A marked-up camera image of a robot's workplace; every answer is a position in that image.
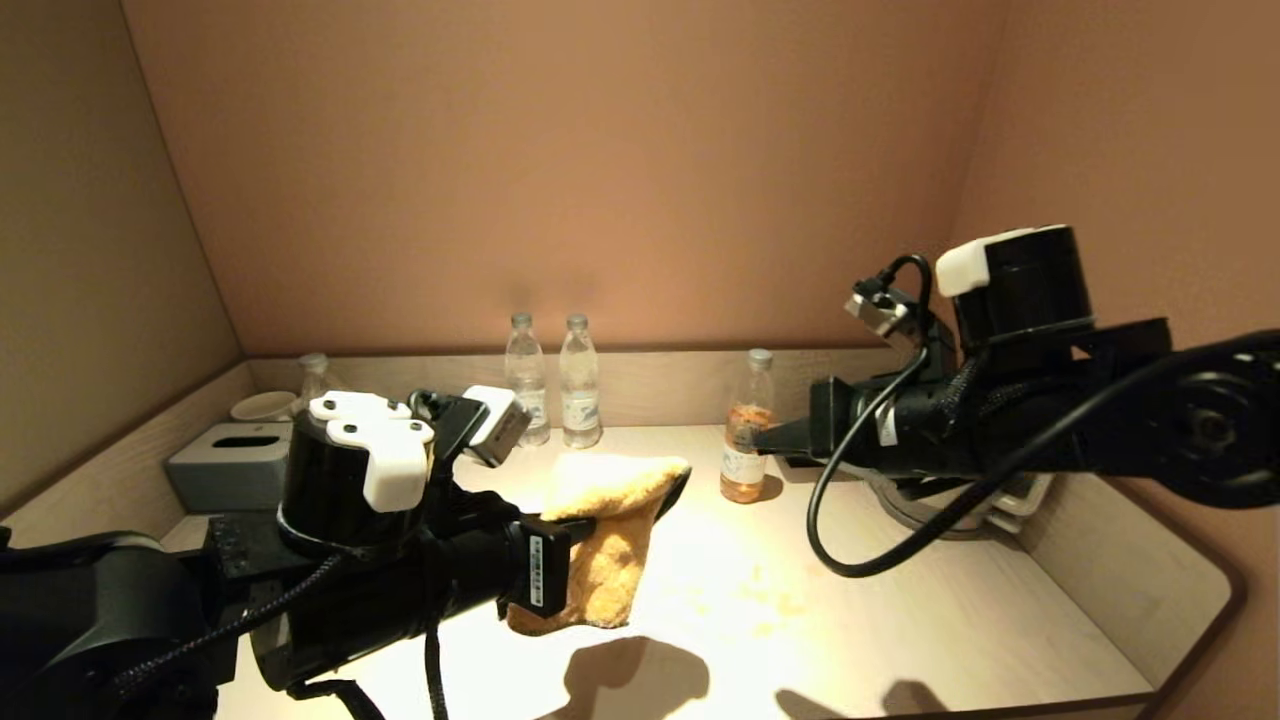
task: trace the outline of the tissue box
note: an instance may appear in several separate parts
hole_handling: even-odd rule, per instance
[[[293,423],[223,423],[178,451],[165,473],[188,512],[275,510]]]

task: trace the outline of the white cup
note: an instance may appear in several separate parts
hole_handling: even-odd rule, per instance
[[[297,398],[297,395],[283,389],[252,395],[232,407],[232,419],[239,423],[280,423],[291,420],[292,406]]]

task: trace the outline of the white table surface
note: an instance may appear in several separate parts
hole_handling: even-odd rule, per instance
[[[526,638],[492,605],[440,626],[454,720],[881,717],[1148,693],[1151,685],[1012,542],[940,542],[887,574],[844,579],[809,550],[804,518],[817,470],[769,461],[771,500],[719,496],[719,427],[608,428],[590,452],[682,455],[680,503],[654,528],[631,624]],[[458,482],[541,503],[561,452],[517,448],[495,470],[458,461]],[[166,538],[192,544],[202,519]],[[820,521],[841,560],[870,557],[906,530],[861,482],[836,482]],[[388,720],[430,717],[422,641],[343,667]],[[348,717],[332,698],[273,693],[242,638],[220,719]]]

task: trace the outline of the plastic bottle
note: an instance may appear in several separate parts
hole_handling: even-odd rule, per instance
[[[302,366],[302,389],[293,402],[293,415],[306,410],[312,400],[324,396],[330,389],[351,389],[347,383],[329,370],[329,356],[324,352],[308,352],[298,357],[298,365]]]
[[[564,445],[584,448],[600,442],[600,378],[595,345],[586,332],[586,315],[570,315],[561,347],[561,404]]]
[[[764,456],[755,450],[755,434],[773,424],[772,366],[772,352],[751,350],[748,372],[733,387],[721,461],[721,495],[733,502],[754,502],[764,489]]]
[[[552,427],[547,421],[547,372],[543,347],[534,337],[534,316],[529,313],[511,316],[506,375],[507,387],[516,392],[516,400],[532,418],[525,434],[520,437],[520,445],[530,447],[545,443],[552,437]]]

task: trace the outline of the black cable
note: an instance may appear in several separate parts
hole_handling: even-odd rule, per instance
[[[1280,333],[1252,333],[1235,340],[1170,355],[1147,365],[1146,368],[1135,370],[1129,375],[1125,375],[1120,380],[1096,392],[1088,400],[1076,405],[1070,413],[1059,418],[1052,425],[1037,433],[1036,437],[1025,442],[1021,447],[1006,455],[1005,459],[1001,460],[989,473],[987,473],[984,478],[975,480],[969,489],[951,501],[950,505],[938,511],[938,514],[931,518],[925,524],[920,525],[914,533],[908,536],[906,539],[881,553],[878,557],[873,557],[865,562],[846,565],[833,560],[824,550],[822,550],[820,543],[817,541],[817,502],[820,501],[820,493],[819,487],[814,487],[814,495],[809,501],[809,544],[813,546],[814,552],[823,561],[823,564],[831,569],[831,571],[845,578],[868,578],[870,575],[877,575],[893,569],[906,560],[910,560],[916,552],[924,550],[924,547],[927,547],[931,542],[938,539],[942,533],[950,530],[957,521],[960,521],[961,518],[972,512],[974,507],[982,505],[983,501],[1012,479],[1019,470],[1030,464],[1037,455],[1044,452],[1052,447],[1053,443],[1059,442],[1061,436],[1070,432],[1089,415],[1115,402],[1125,393],[1142,387],[1152,379],[1158,379],[1174,368],[1193,365],[1206,356],[1213,356],[1215,354],[1244,352],[1254,350],[1260,342],[1276,340],[1280,340]],[[900,384],[899,380],[908,377],[910,369],[911,368],[909,366],[908,370],[904,370],[902,374],[900,374],[893,383],[890,383],[890,387],[884,388],[884,392],[881,392],[881,395],[872,401],[872,405],[868,405],[868,409],[859,415],[858,421],[854,423],[849,434],[845,436],[845,441],[840,443],[840,450],[832,455],[831,461],[827,465],[827,470],[823,471],[823,477],[826,479],[829,480],[829,474],[832,473],[831,469],[838,464],[849,441],[851,441],[851,438],[856,434],[860,425],[865,423],[867,416],[874,413],[874,410],[870,410],[872,406],[877,402],[887,400],[890,391],[896,389],[895,384]],[[823,478],[819,478],[819,483],[823,483]]]
[[[915,269],[920,273],[920,299],[916,304],[916,314],[919,316],[915,322],[920,328],[920,337],[925,338],[927,342],[929,324],[933,322],[933,313],[929,313],[929,301],[933,299],[933,269],[929,268],[929,261],[922,255],[902,255],[881,270],[877,278],[886,286],[891,286],[897,277],[897,272],[902,269],[902,265],[915,265]]]
[[[387,720],[356,680],[321,680],[291,685],[288,693],[293,700],[334,696],[347,706],[352,720]]]
[[[325,579],[329,574],[342,566],[342,564],[348,559],[347,555],[330,555],[314,573],[307,575],[301,583],[293,585],[287,592],[282,593],[275,600],[262,605],[261,607],[255,607],[250,610],[239,619],[233,623],[228,623],[221,628],[216,628],[205,633],[204,635],[184,643],[169,652],[161,655],[160,657],[142,662],[134,667],[125,670],[111,680],[114,692],[120,700],[128,700],[133,696],[148,679],[156,675],[160,670],[166,666],[182,660],[183,657],[191,655],[192,652],[198,652],[210,644],[221,641],[228,637],[237,637],[253,630],[255,628],[262,625],[271,618],[275,618],[283,612],[289,605],[292,605],[303,593],[311,591],[320,580]]]
[[[426,692],[431,698],[431,717],[449,720],[449,708],[444,705],[444,683],[440,679],[440,635],[439,620],[431,619],[422,633],[426,642],[422,647],[422,665],[426,667]]]
[[[827,460],[827,466],[823,468],[822,474],[818,477],[818,482],[814,483],[813,486],[813,495],[809,496],[809,514],[805,521],[805,530],[808,530],[809,533],[809,547],[813,548],[813,553],[818,556],[818,560],[820,560],[822,564],[826,565],[828,570],[831,570],[837,575],[845,578],[861,578],[865,575],[874,575],[876,573],[882,573],[883,570],[859,574],[861,571],[860,569],[863,568],[863,565],[867,564],[846,565],[836,560],[835,557],[831,556],[831,553],[827,552],[827,548],[822,546],[822,538],[818,536],[818,511],[822,509],[822,496],[827,493],[827,484],[829,484],[831,478],[835,477],[836,468],[840,465],[840,459],[844,457],[845,454],[849,451],[849,446],[852,445],[854,438],[858,437],[858,432],[863,429],[863,425],[867,424],[867,420],[869,418],[873,418],[876,415],[876,411],[879,410],[879,406],[884,405],[884,402],[887,402],[888,398],[897,392],[897,388],[902,387],[904,383],[910,380],[913,377],[915,377],[918,372],[920,372],[920,368],[924,366],[928,359],[929,359],[929,348],[920,347],[915,352],[915,357],[913,357],[911,361],[908,363],[908,365],[902,369],[902,372],[899,373],[897,377],[893,378],[893,380],[890,382],[888,386],[886,386],[884,389],[882,389],[879,395],[876,396],[874,400],[867,404],[867,407],[864,407],[863,411],[858,415],[858,419],[854,420],[852,427],[850,427],[849,432],[845,433],[845,438],[840,441],[840,446],[837,446],[836,450],[831,454],[831,459]]]

